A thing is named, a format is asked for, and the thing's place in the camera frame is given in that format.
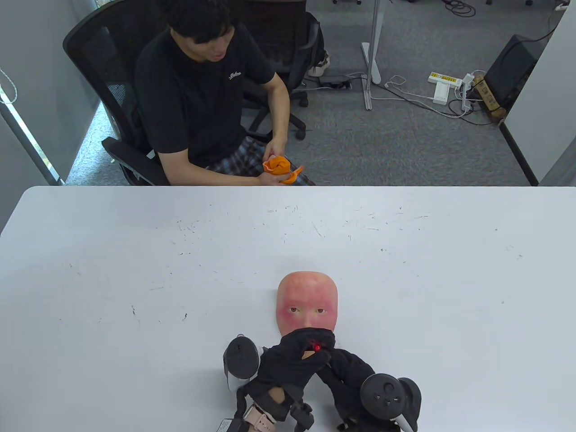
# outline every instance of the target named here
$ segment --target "watch strap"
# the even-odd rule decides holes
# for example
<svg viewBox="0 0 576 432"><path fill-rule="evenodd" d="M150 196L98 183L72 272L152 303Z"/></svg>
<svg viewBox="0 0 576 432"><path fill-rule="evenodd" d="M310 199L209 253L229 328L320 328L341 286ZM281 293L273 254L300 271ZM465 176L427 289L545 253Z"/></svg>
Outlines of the watch strap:
<svg viewBox="0 0 576 432"><path fill-rule="evenodd" d="M252 405L244 415L244 420L250 423L257 432L275 432L274 423L268 418L266 413L260 411Z"/></svg>

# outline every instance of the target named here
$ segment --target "man's hand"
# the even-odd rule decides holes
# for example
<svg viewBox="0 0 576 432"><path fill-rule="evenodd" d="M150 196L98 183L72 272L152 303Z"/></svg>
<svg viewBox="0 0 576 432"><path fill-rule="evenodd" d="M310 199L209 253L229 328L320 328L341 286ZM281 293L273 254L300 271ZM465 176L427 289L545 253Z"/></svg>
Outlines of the man's hand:
<svg viewBox="0 0 576 432"><path fill-rule="evenodd" d="M266 146L264 151L263 162L267 162L272 156L284 156L284 151L286 148L285 139L280 139L277 137L272 138L272 140Z"/></svg>
<svg viewBox="0 0 576 432"><path fill-rule="evenodd" d="M260 186L287 186L282 183L292 177L292 173L284 174L281 176L275 176L267 172L263 172L258 176L258 182Z"/></svg>

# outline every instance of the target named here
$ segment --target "humanoid face mask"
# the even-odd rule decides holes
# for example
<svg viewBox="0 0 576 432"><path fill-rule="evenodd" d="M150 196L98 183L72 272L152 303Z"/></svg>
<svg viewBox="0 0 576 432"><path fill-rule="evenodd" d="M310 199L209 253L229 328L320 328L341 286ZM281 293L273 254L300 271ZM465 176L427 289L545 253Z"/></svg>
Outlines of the humanoid face mask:
<svg viewBox="0 0 576 432"><path fill-rule="evenodd" d="M282 336L305 327L334 331L338 289L330 277L314 271L291 273L280 282L276 321Z"/></svg>

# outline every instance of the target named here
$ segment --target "gray carpet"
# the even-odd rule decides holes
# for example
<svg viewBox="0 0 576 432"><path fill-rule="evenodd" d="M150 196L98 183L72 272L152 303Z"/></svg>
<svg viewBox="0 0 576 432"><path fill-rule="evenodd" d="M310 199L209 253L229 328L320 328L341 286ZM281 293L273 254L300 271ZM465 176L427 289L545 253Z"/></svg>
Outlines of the gray carpet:
<svg viewBox="0 0 576 432"><path fill-rule="evenodd" d="M488 69L512 34L545 35L554 5L553 0L535 0L532 7L524 0L468 3L477 9L472 18L453 15L440 0L388 3L377 57L382 82L402 75L405 90L433 96L434 86L426 81L431 71L463 77ZM308 0L330 53L327 74L365 70L359 45L369 40L373 4ZM552 25L559 18L553 15ZM374 88L373 97L394 96ZM447 119L403 101L374 100L368 112L358 80L353 90L311 91L309 99L307 108L293 105L307 123L307 137L299 142L292 136L287 152L319 185L528 185L495 126ZM482 113L466 118L487 123ZM100 109L68 184L126 184L100 145L110 132Z"/></svg>

